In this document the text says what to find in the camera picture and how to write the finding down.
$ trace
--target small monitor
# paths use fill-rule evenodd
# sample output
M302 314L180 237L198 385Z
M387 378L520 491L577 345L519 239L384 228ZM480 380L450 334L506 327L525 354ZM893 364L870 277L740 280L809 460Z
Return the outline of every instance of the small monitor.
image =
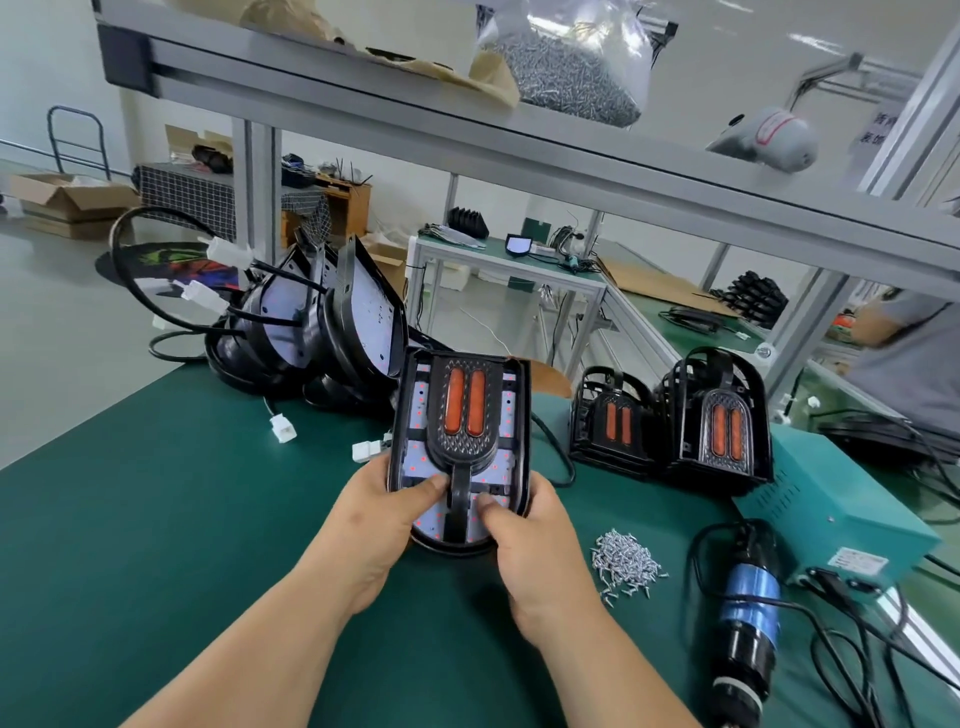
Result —
M507 253L520 257L530 253L530 248L534 241L529 237L519 237L518 235L507 235Z

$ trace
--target green workbench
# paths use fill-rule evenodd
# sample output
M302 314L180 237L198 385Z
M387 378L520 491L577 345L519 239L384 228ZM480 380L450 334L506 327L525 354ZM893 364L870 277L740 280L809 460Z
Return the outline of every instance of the green workbench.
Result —
M294 565L356 467L350 445L383 426L301 403L281 409L299 433L287 445L271 434L262 401L204 367L184 367L0 472L4 728L118 724ZM535 409L561 428L563 400L537 398ZM562 472L542 439L533 463L548 476ZM735 517L732 506L584 466L562 498L585 552L616 528L670 572L649 600L621 598L613 614L705 719L718 605L684 579L684 559L698 530ZM719 586L724 570L712 567L727 544L708 551ZM847 725L810 663L810 627L794 613L780 620L765 724ZM886 715L901 726L878 673ZM901 673L918 725L957 724L960 706L946 688L912 665ZM548 675L513 626L494 560L415 547L344 632L312 720L559 724Z

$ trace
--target white connector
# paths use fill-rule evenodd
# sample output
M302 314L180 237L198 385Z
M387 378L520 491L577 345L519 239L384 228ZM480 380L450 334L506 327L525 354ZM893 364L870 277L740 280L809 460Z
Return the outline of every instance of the white connector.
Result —
M274 415L270 418L270 427L274 429L274 435L281 444L289 443L297 437L297 431L291 422L283 415Z
M216 312L218 316L223 316L227 313L229 303L220 298L220 294L215 290L207 288L198 280L191 280L189 285L183 285L179 280L175 280L174 283L183 289L182 297L187 301L192 301L197 305L208 308Z
M166 319L161 319L159 316L154 314L154 328L159 328L161 331L186 331L185 328L179 327L176 324L171 324Z
M206 257L238 271L250 270L253 265L253 251L250 248L241 248L222 237L215 237L207 243Z
M353 445L353 462L354 463L366 463L374 459L381 452L386 452L387 448L390 447L391 443L394 441L394 434L392 432L386 432L383 435L382 440L370 440L367 443L354 443Z

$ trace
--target checkered cloth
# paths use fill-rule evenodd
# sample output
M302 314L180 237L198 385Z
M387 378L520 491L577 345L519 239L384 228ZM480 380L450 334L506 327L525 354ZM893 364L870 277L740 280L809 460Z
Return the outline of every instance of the checkered cloth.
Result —
M133 170L133 186L144 205L161 205L193 215L226 240L236 240L236 208L233 202L233 175L199 172L182 164L140 164ZM330 235L330 207L319 187L282 187L280 205L303 216L303 231L314 245ZM163 213L147 217L174 225L186 225L180 218Z

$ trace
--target white wire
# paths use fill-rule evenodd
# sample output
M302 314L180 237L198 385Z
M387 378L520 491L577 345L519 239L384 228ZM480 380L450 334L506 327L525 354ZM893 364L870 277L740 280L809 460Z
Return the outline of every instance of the white wire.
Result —
M483 328L485 328L487 331L489 331L489 332L491 333L491 335L493 336L493 338L496 339L497 342L500 344L500 346L503 347L505 350L507 350L507 355L508 355L508 356L513 356L513 354L510 353L510 348L509 348L506 344L504 344L502 341L500 341L500 337L497 336L495 333L493 333L493 329L492 329L492 328L490 328L489 326L487 326L486 324L484 324L482 321L480 321L480 319L478 319L478 318L477 318L476 316L474 316L472 313L470 313L469 311L467 311L467 310L466 310L465 308L463 308L461 305L458 305L457 308L459 308L461 311L463 311L464 313L466 313L466 314L467 314L471 319L473 319L477 324L479 324L480 326L482 326Z

